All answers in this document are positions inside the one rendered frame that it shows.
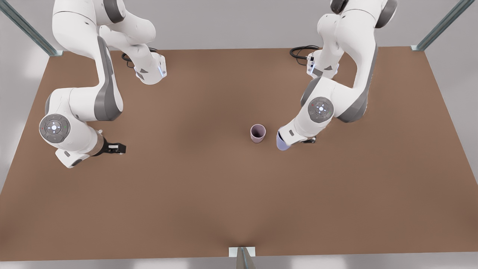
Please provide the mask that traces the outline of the purple cup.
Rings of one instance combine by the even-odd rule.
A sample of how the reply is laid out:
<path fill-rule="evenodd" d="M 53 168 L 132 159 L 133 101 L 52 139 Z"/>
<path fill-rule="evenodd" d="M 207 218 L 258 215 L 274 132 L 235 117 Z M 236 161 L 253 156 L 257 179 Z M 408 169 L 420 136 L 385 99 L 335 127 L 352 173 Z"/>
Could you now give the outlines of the purple cup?
<path fill-rule="evenodd" d="M 280 131 L 277 131 L 277 136 L 276 136 L 276 145 L 277 145 L 277 148 L 280 150 L 280 151 L 286 151 L 290 148 L 290 145 L 287 145 L 287 143 L 285 143 L 285 141 L 283 141 L 281 135 L 280 135 Z"/>

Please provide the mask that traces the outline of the silver frame post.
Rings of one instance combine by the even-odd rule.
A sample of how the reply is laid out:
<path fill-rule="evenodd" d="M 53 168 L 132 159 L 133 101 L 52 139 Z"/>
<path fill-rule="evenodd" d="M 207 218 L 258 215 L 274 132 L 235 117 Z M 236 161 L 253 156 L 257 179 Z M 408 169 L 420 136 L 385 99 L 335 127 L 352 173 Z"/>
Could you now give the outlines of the silver frame post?
<path fill-rule="evenodd" d="M 17 10 L 7 2 L 0 0 L 0 11 L 2 11 L 19 29 L 21 29 L 34 43 L 36 43 L 49 57 L 63 55 L 62 50 L 56 50 L 34 27 L 27 22 Z"/>
<path fill-rule="evenodd" d="M 256 247 L 229 247 L 229 257 L 236 258 L 236 269 L 256 269 L 252 257 L 256 257 Z"/>
<path fill-rule="evenodd" d="M 475 0 L 459 0 L 440 22 L 417 44 L 412 51 L 425 51 Z"/>

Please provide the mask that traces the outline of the pink cup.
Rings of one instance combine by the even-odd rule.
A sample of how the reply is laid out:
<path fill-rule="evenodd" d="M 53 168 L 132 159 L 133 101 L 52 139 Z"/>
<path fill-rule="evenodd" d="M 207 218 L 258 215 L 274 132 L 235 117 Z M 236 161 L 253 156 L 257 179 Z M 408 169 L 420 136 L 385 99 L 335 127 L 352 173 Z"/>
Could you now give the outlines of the pink cup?
<path fill-rule="evenodd" d="M 260 143 L 266 135 L 266 129 L 262 124 L 255 124 L 250 129 L 250 137 L 253 143 Z"/>

